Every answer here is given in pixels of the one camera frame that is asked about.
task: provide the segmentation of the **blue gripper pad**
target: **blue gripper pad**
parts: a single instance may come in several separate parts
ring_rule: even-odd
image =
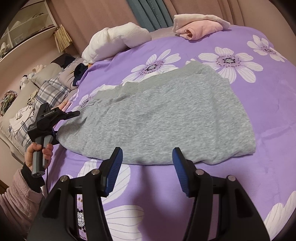
[[[106,169],[109,171],[106,176],[102,176],[102,178],[106,177],[105,194],[107,196],[109,195],[110,192],[113,191],[113,188],[119,173],[119,169],[122,164],[122,159],[123,159],[122,149],[120,147],[116,147],[110,159],[108,160]]]
[[[186,170],[187,161],[182,155],[180,148],[173,149],[173,163],[181,184],[182,191],[189,197],[189,177]]]

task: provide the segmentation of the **person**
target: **person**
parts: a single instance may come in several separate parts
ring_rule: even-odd
[[[65,111],[71,102],[64,100],[57,108]],[[25,163],[13,176],[11,187],[0,195],[0,240],[24,241],[36,217],[45,185],[42,177],[32,177],[33,152],[39,151],[41,145],[32,143],[25,153]],[[42,150],[46,159],[45,169],[51,163],[53,145],[48,144]]]

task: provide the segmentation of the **purple bedsheet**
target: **purple bedsheet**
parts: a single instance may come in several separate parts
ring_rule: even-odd
[[[141,81],[193,60],[229,79],[249,115],[257,143],[251,156],[196,167],[212,176],[236,176],[273,238],[296,207],[296,68],[261,32],[233,26],[198,41],[167,37],[96,62],[81,79],[68,110],[85,105],[96,91],[106,88],[102,85]],[[82,176],[101,163],[61,145],[54,149],[50,188],[62,175]],[[78,224],[86,239],[82,199],[78,197]],[[172,165],[122,165],[114,191],[103,199],[113,240],[180,241],[192,202],[182,192]]]

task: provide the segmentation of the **black cuff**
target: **black cuff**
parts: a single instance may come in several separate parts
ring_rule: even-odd
[[[22,176],[24,177],[26,183],[28,184],[29,188],[31,188],[34,192],[40,193],[40,187],[45,185],[45,182],[42,177],[32,177],[31,170],[27,167],[26,164],[22,167]]]

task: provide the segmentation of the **pink wall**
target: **pink wall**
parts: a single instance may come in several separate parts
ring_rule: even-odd
[[[29,74],[38,64],[50,64],[59,55],[53,36],[28,49],[22,58],[16,59],[13,65],[1,73],[0,98],[7,90],[19,93],[20,79],[24,74]],[[8,146],[0,139],[0,180],[10,186],[14,173],[21,167],[22,165],[11,156]]]

